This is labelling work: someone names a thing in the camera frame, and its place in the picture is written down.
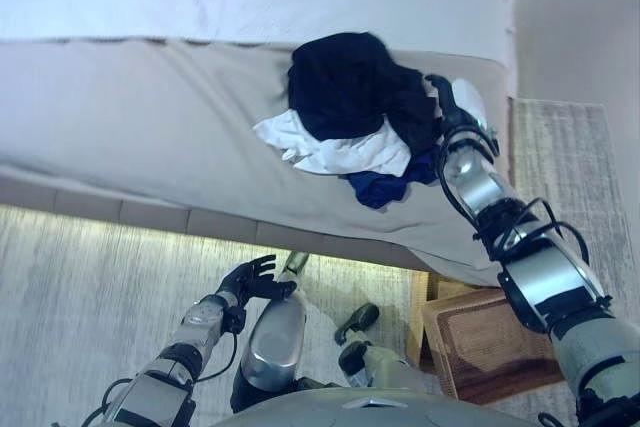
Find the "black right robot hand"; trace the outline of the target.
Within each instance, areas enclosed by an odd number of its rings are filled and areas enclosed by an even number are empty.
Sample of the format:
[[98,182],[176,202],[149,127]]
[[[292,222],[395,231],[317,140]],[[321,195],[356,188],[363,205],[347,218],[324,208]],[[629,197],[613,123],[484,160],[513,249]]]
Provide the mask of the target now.
[[444,133],[461,126],[488,128],[484,101],[471,82],[463,78],[450,82],[436,74],[426,75],[425,80],[437,91]]

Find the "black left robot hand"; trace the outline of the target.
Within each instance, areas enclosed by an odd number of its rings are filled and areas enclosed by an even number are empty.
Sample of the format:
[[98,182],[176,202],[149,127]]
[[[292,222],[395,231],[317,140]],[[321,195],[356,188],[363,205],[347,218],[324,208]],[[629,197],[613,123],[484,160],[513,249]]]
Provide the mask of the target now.
[[231,270],[221,281],[215,296],[229,307],[244,308],[252,298],[284,299],[297,289],[295,281],[278,281],[273,273],[276,255],[255,258]]

